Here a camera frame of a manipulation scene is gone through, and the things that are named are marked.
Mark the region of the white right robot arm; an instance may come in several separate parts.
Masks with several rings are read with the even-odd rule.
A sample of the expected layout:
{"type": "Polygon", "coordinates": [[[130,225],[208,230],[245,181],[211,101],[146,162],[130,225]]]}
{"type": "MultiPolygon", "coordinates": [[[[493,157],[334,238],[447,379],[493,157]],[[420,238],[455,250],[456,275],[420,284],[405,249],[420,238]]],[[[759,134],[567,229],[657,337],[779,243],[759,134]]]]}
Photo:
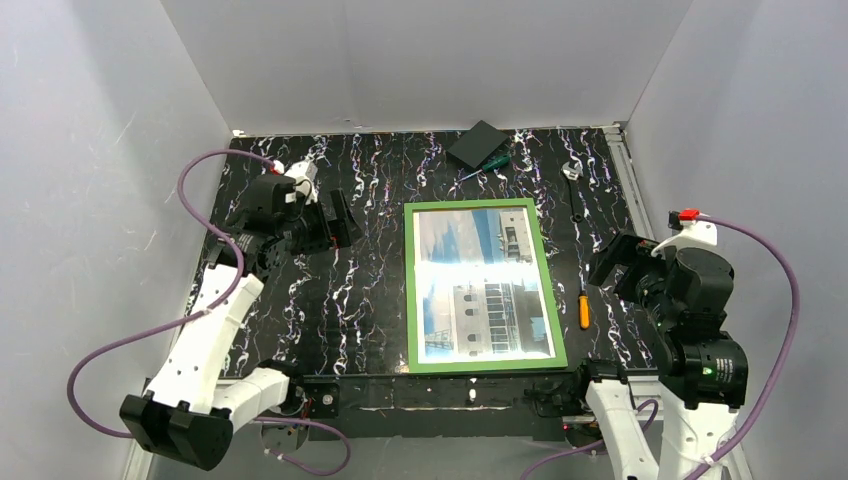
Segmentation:
{"type": "Polygon", "coordinates": [[[626,373],[585,362],[585,401],[599,425],[617,479],[683,479],[699,466],[711,479],[720,466],[708,457],[732,429],[746,397],[748,361],[723,331],[734,288],[732,266],[698,242],[660,243],[619,232],[592,260],[589,282],[602,285],[624,268],[615,294],[647,311],[658,335],[663,443],[654,458],[640,427],[626,373]]]}

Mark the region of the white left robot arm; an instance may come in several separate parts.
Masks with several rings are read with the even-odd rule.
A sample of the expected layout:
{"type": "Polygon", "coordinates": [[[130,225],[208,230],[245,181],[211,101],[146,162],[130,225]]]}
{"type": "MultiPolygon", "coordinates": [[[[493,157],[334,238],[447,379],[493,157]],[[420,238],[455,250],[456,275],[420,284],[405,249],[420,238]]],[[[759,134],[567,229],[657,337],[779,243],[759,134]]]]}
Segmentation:
{"type": "Polygon", "coordinates": [[[351,246],[362,235],[342,190],[330,193],[331,214],[311,180],[265,174],[244,192],[220,226],[197,304],[161,369],[119,415],[146,451],[209,471],[234,434],[269,410],[302,419],[312,403],[292,361],[266,359],[224,390],[220,371],[265,282],[288,256],[351,246]]]}

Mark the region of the orange handled screwdriver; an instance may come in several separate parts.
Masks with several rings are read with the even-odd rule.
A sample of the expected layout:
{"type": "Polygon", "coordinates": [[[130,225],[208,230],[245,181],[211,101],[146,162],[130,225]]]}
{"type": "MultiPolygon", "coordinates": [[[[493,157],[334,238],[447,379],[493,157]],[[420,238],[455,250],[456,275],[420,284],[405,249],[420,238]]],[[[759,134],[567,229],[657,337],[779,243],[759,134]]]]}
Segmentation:
{"type": "Polygon", "coordinates": [[[581,330],[586,331],[589,329],[591,325],[591,310],[590,303],[588,297],[588,278],[589,278],[589,266],[585,265],[583,270],[581,271],[580,277],[580,292],[578,296],[579,303],[579,327],[581,330]]]}

